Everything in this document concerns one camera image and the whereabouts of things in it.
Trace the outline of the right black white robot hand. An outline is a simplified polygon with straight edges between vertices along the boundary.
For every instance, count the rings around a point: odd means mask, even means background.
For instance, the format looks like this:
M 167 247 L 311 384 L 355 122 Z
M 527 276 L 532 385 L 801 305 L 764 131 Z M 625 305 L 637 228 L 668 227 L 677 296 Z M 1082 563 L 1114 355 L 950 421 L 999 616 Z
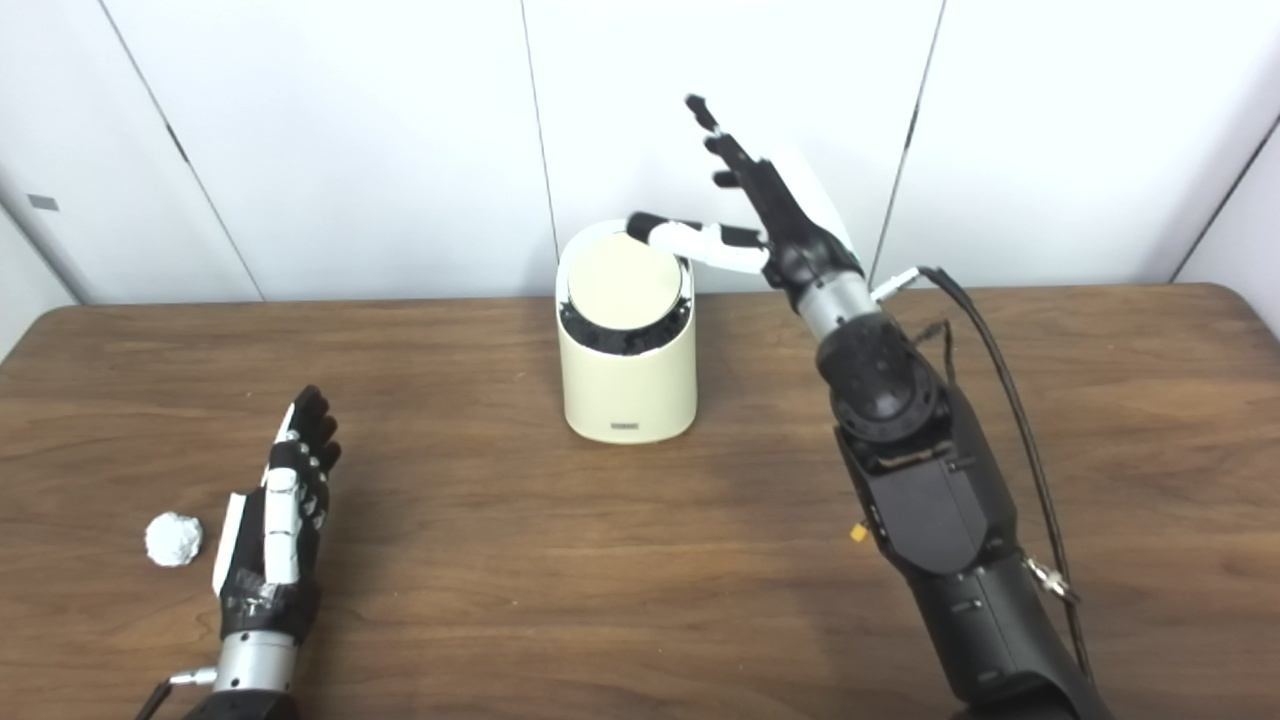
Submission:
M 829 200 L 801 161 L 785 154 L 771 158 L 749 152 L 700 95 L 687 95 L 684 104 L 707 133 L 705 150 L 723 165 L 713 182 L 723 190 L 741 191 L 758 225 L 687 222 L 636 211 L 625 223 L 627 236 L 690 261 L 758 274 L 771 288 L 783 291 L 791 304 L 831 275 L 865 275 L 842 236 L 840 219 L 820 223 Z

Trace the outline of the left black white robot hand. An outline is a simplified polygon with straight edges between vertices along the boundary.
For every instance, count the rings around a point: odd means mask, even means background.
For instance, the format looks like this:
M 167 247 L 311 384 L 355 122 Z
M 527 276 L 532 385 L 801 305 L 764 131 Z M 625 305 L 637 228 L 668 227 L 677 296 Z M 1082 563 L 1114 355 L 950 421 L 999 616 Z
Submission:
M 282 418 L 259 486 L 230 495 L 212 569 L 221 638 L 275 632 L 302 643 L 312 630 L 337 429 L 329 400 L 306 386 Z

